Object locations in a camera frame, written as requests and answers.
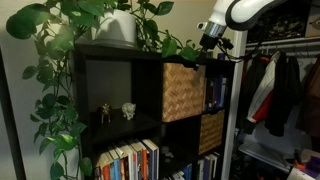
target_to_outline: pothos plant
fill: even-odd
[[[168,31],[159,31],[152,19],[168,14],[172,2],[162,2],[158,7],[148,0],[139,0],[138,4],[133,10],[132,4],[117,0],[46,0],[23,7],[7,20],[7,32],[17,39],[33,38],[39,55],[37,64],[26,67],[22,78],[35,78],[43,86],[42,97],[36,100],[30,119],[39,125],[34,134],[34,142],[41,140],[39,153],[50,145],[54,147],[51,179],[78,179],[80,171],[87,176],[92,174],[90,158],[81,155],[80,134],[86,125],[79,121],[72,95],[70,60],[75,41],[92,27],[98,28],[97,17],[104,15],[106,7],[130,10],[136,17],[140,49],[161,51],[163,57],[180,54],[185,59],[195,59],[194,44],[187,41],[183,47],[178,41],[178,46],[177,39]],[[165,34],[163,41],[158,33]],[[79,154],[76,174],[68,172],[67,153],[72,150]]]
[[[195,61],[199,49],[191,40],[185,44],[169,33],[158,28],[155,16],[167,15],[171,12],[174,2],[163,1],[155,6],[150,0],[138,0],[135,4],[130,0],[119,0],[117,8],[128,11],[136,19],[137,46],[143,51],[161,52],[162,57],[180,55],[186,60]]]

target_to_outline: hanging clothes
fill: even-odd
[[[260,121],[264,121],[267,118],[271,100],[273,99],[272,91],[275,79],[275,67],[276,62],[279,59],[285,59],[286,55],[283,52],[277,51],[271,57],[270,63],[266,68],[266,72],[261,80],[256,92],[254,93],[250,107],[247,113],[247,121],[252,124],[256,124]],[[247,129],[250,134],[253,132],[255,126],[251,129]]]
[[[310,136],[320,138],[320,57],[313,65],[304,86],[297,128]]]
[[[252,59],[252,64],[248,71],[242,77],[242,85],[240,89],[237,127],[244,129],[246,133],[250,133],[254,124],[246,120],[251,100],[256,92],[268,66],[270,57],[264,54],[257,54]]]
[[[274,136],[283,136],[293,106],[301,101],[299,63],[296,57],[279,58],[276,63],[273,98],[265,127]]]

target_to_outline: white wall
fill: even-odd
[[[50,162],[52,153],[45,151],[39,156],[39,142],[33,144],[33,135],[37,131],[37,125],[31,123],[30,112],[34,111],[34,102],[41,97],[41,86],[35,80],[22,80],[24,68],[37,63],[37,53],[32,40],[16,40],[5,30],[6,20],[23,6],[44,2],[36,0],[2,0],[0,3],[0,45],[2,48],[4,63],[11,93],[12,105],[16,119],[18,136],[23,155],[23,161],[27,179],[49,179]],[[170,33],[182,40],[192,39],[195,44],[202,36],[202,32],[196,28],[197,23],[207,21],[214,1],[176,1],[172,13],[159,17],[157,22],[159,29],[169,29]],[[233,39],[233,32],[225,33]],[[8,149],[6,131],[4,129],[3,116],[0,111],[0,135],[4,137],[4,143],[0,144],[0,174],[4,179],[15,179],[12,158]]]

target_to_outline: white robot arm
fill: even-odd
[[[198,25],[198,28],[204,31],[200,40],[200,57],[204,56],[208,49],[214,49],[227,27],[237,31],[249,30],[263,13],[285,1],[217,0],[209,20]]]

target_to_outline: wicker basket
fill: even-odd
[[[198,71],[164,63],[162,121],[171,122],[202,113],[205,67]]]
[[[206,114],[201,119],[199,155],[221,144],[224,110],[217,114]]]

